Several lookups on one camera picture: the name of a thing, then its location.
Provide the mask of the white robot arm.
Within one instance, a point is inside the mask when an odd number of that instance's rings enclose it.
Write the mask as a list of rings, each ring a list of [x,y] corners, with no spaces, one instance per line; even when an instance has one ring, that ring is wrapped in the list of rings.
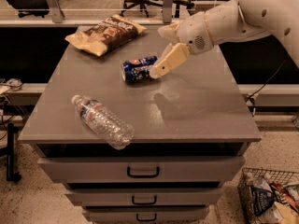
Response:
[[[226,42],[246,42],[273,35],[299,66],[299,0],[229,0],[184,21],[158,29],[170,41],[149,70],[159,78],[190,55]]]

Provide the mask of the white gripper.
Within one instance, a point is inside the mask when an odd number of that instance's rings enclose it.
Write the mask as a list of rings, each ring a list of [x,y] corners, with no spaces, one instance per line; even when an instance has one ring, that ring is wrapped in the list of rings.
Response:
[[[149,75],[154,79],[166,75],[186,62],[190,54],[204,53],[214,47],[204,12],[188,17],[181,24],[174,22],[162,26],[158,29],[158,34],[177,44],[168,44],[162,55],[149,69]]]

